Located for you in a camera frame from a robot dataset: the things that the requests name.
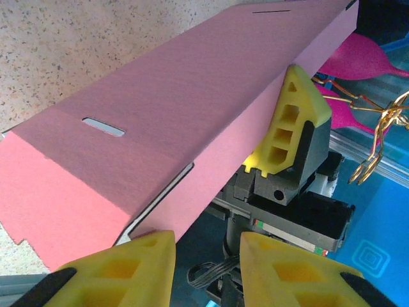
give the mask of gold wire figure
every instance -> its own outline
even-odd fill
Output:
[[[368,177],[371,176],[373,171],[376,169],[377,165],[380,163],[382,159],[383,149],[384,149],[383,135],[388,130],[388,128],[392,124],[395,124],[399,126],[404,126],[406,130],[409,130],[409,119],[406,115],[402,114],[404,110],[409,109],[409,106],[403,105],[403,103],[409,96],[409,91],[400,95],[395,101],[389,104],[386,108],[383,108],[379,106],[378,104],[376,104],[375,102],[373,102],[371,99],[367,98],[365,95],[354,95],[353,93],[344,89],[342,86],[340,86],[339,84],[337,84],[331,79],[321,80],[321,79],[318,79],[317,77],[313,77],[313,81],[317,82],[318,84],[331,83],[339,91],[341,91],[345,95],[355,100],[336,97],[336,96],[328,96],[328,95],[323,95],[324,98],[347,102],[349,103],[352,109],[380,113],[378,124],[376,125],[375,130],[374,130],[371,153],[369,154],[369,157],[364,162],[359,164],[358,168],[352,173],[348,181],[349,184],[354,181],[357,181],[357,184],[359,185],[365,182],[365,180],[367,180]],[[373,106],[373,108],[355,106],[354,102],[359,98],[363,99],[369,105]],[[376,153],[376,148],[378,146],[380,148],[378,152]]]

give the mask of blue table surface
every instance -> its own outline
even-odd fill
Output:
[[[409,306],[409,189],[376,173],[348,185],[356,162],[341,167],[334,198],[357,209],[342,248],[329,255],[364,274],[398,306]]]

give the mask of speckled countertop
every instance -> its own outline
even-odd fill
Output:
[[[267,1],[1,1],[0,132],[244,2]],[[16,246],[0,225],[0,275],[45,271],[27,242]]]

